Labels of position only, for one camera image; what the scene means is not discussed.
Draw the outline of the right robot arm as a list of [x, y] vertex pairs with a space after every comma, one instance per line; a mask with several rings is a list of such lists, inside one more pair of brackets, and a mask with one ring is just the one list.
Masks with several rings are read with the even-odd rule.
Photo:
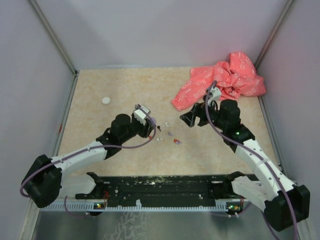
[[237, 195], [258, 207], [267, 223], [280, 232], [309, 217], [310, 191], [297, 185], [264, 153], [253, 133], [242, 123], [240, 108], [235, 100], [223, 100], [220, 107], [205, 102], [195, 103], [180, 119], [190, 128], [199, 118], [199, 127], [210, 124], [232, 151], [243, 160], [259, 180], [253, 182], [237, 171], [226, 177], [223, 192], [229, 198]]

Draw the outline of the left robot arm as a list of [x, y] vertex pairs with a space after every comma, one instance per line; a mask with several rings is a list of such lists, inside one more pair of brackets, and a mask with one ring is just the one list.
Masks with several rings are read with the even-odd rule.
[[111, 126], [87, 146], [60, 156], [38, 156], [22, 180], [20, 194], [33, 200], [38, 208], [68, 197], [107, 201], [109, 191], [101, 177], [94, 172], [81, 176], [71, 174], [113, 157], [126, 148], [125, 142], [136, 136], [150, 142], [155, 133], [155, 121], [142, 110], [137, 109], [132, 115], [118, 114]]

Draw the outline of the pink patterned cloth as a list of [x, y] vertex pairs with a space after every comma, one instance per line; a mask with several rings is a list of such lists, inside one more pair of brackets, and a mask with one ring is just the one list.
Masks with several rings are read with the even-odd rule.
[[250, 58], [238, 51], [230, 53], [228, 61], [191, 68], [189, 80], [171, 100], [172, 105], [178, 111], [191, 107], [206, 94], [214, 81], [221, 92], [220, 100], [257, 97], [267, 92], [264, 78], [257, 74]]

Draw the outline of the white charging case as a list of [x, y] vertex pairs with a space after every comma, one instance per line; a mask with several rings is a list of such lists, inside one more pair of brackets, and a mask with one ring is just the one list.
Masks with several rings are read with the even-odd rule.
[[111, 99], [109, 97], [103, 97], [101, 102], [104, 104], [104, 105], [108, 105], [110, 102], [111, 102]]

